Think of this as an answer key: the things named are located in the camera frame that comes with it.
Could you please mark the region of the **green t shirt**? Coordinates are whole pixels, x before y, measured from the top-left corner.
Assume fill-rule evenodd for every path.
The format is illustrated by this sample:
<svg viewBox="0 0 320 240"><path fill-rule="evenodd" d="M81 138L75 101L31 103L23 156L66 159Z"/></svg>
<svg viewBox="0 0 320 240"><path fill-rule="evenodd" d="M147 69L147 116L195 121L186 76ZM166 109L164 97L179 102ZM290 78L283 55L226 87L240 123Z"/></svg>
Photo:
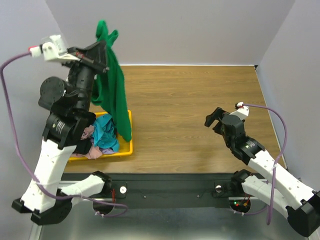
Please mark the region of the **green t shirt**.
<svg viewBox="0 0 320 240"><path fill-rule="evenodd" d="M112 116L117 133L126 142L132 140L132 127L128 113L125 76L113 51L113 44L119 32L109 32L107 22L100 20L96 27L95 37L98 42L106 42L107 72L97 75L94 80L91 103L100 106Z"/></svg>

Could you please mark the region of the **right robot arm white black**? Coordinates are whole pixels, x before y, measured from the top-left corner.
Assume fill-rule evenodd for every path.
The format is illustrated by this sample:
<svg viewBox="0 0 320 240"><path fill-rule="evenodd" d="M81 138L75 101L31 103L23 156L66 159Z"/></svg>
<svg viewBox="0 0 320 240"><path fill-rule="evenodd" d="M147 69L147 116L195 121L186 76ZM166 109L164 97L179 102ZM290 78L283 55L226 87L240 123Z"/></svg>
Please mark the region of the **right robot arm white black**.
<svg viewBox="0 0 320 240"><path fill-rule="evenodd" d="M310 237L320 227L320 193L302 183L276 162L266 148L245 131L249 108L241 104L233 112L216 108L205 118L204 125L223 137L232 155L264 177L258 179L243 169L236 172L230 182L231 192L258 198L276 210L293 230Z"/></svg>

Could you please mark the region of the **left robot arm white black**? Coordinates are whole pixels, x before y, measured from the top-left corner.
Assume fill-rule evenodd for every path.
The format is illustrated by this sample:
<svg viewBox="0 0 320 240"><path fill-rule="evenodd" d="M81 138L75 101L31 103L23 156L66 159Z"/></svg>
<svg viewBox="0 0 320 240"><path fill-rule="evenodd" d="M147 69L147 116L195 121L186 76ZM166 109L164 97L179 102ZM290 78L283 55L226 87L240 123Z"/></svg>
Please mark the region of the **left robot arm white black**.
<svg viewBox="0 0 320 240"><path fill-rule="evenodd" d="M73 206L93 195L111 193L111 178L96 171L67 187L59 187L66 164L81 144L89 145L82 134L96 119L90 112L94 78L107 67L106 42L87 47L64 47L60 41L48 41L31 47L33 57L58 62L69 68L67 79L48 77L40 87L40 107L49 111L42 133L41 152L25 193L12 202L19 213L30 213L39 226L61 223Z"/></svg>

